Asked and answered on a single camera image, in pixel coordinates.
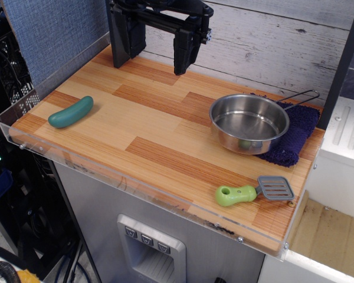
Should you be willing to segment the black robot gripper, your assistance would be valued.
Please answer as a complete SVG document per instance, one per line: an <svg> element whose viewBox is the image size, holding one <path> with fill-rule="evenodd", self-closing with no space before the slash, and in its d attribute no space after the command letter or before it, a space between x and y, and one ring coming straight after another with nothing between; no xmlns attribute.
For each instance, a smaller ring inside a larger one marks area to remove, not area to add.
<svg viewBox="0 0 354 283"><path fill-rule="evenodd" d="M211 40L209 19L214 10L202 1L119 2L122 9L132 15L127 23L131 58L138 56L146 47L146 26L175 34L175 75L185 74L196 61L199 43L206 44Z"/></svg>

